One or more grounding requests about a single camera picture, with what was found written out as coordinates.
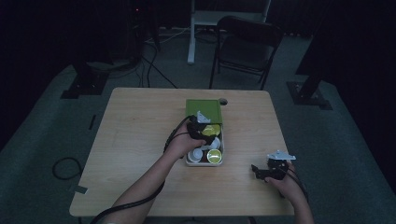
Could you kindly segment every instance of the person's hand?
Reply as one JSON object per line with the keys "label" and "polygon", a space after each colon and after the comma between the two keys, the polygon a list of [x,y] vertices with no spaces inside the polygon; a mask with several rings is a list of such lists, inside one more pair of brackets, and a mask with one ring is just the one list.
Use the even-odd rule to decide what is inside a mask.
{"label": "person's hand", "polygon": [[175,153],[179,158],[196,147],[201,147],[206,144],[205,140],[196,140],[190,137],[187,131],[187,124],[189,122],[189,120],[186,120],[183,125],[181,125],[170,142],[168,149],[166,149],[166,151],[169,150],[169,152]]}
{"label": "person's hand", "polygon": [[[288,173],[294,176],[296,179],[295,168],[294,166],[288,162],[289,169]],[[305,195],[301,190],[300,186],[288,175],[285,175],[283,180],[273,179],[272,177],[266,177],[265,181],[270,185],[274,186],[279,190],[279,192],[285,196],[292,204],[300,204],[306,201]]]}

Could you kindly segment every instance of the gray carpet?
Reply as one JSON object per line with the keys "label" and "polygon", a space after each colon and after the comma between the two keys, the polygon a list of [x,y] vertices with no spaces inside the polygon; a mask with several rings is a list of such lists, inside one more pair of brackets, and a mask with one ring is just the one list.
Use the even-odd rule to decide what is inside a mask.
{"label": "gray carpet", "polygon": [[[204,40],[211,35],[200,34]],[[396,223],[395,195],[381,175],[352,117],[334,86],[322,82],[320,90],[333,110],[295,105],[287,81],[304,81],[294,75],[309,45],[308,39],[286,36],[276,54],[265,90],[269,91],[289,152],[305,182],[317,223]],[[154,64],[179,88],[207,89],[214,45],[198,41],[195,64],[187,64],[189,39],[179,35],[162,43]],[[144,56],[152,59],[153,49]],[[105,68],[108,65],[93,63]],[[82,166],[88,158],[111,91],[116,87],[139,87],[141,76],[148,86],[147,63],[133,71],[114,72],[102,95],[60,99],[74,80],[71,66],[48,86],[35,108],[0,153],[0,223],[78,223],[69,215],[73,199],[70,188],[78,177],[59,180],[51,167],[59,159],[74,157]],[[173,88],[155,69],[149,75],[151,88]],[[257,77],[222,70],[214,89],[257,90]],[[96,120],[91,126],[92,116]],[[73,162],[63,162],[59,175],[78,171]],[[84,217],[83,223],[89,223]],[[147,223],[182,223],[189,217],[149,217]],[[212,223],[248,223],[245,217],[197,217]],[[258,223],[292,223],[292,217],[256,217]]]}

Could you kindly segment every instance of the black chair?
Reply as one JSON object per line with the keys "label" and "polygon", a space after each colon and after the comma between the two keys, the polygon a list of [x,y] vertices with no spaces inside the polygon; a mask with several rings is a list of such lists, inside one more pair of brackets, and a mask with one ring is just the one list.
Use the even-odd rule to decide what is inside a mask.
{"label": "black chair", "polygon": [[226,16],[219,20],[216,33],[218,43],[209,89],[212,89],[217,64],[218,73],[220,67],[228,67],[261,76],[262,90],[283,32],[270,23]]}

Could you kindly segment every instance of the person's arm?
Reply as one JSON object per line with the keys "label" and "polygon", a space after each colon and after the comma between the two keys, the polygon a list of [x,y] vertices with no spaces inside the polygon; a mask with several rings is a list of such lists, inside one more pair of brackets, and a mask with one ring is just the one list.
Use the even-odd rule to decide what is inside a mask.
{"label": "person's arm", "polygon": [[[175,162],[189,151],[205,144],[204,140],[194,140],[187,133],[186,122],[175,134],[163,155],[116,200],[113,206],[133,203],[152,195],[168,176]],[[143,223],[154,200],[137,207],[128,208],[108,215],[103,224]]]}
{"label": "person's arm", "polygon": [[[289,174],[295,176],[294,166],[289,163]],[[294,223],[296,224],[313,224],[314,218],[312,216],[311,208],[309,207],[308,201],[305,198],[305,195],[298,184],[290,178],[288,175],[285,175],[283,180],[276,180],[271,177],[265,178],[265,181],[277,188],[280,193],[288,199],[294,208]]]}

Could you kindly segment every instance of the chair backrest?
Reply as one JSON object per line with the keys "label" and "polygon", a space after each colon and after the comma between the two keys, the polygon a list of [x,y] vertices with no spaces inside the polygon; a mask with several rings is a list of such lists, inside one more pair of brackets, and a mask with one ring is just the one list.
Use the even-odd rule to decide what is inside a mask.
{"label": "chair backrest", "polygon": [[271,23],[248,21],[235,16],[226,16],[219,20],[217,25],[218,36],[220,36],[221,30],[246,41],[264,43],[275,49],[283,38],[283,31]]}

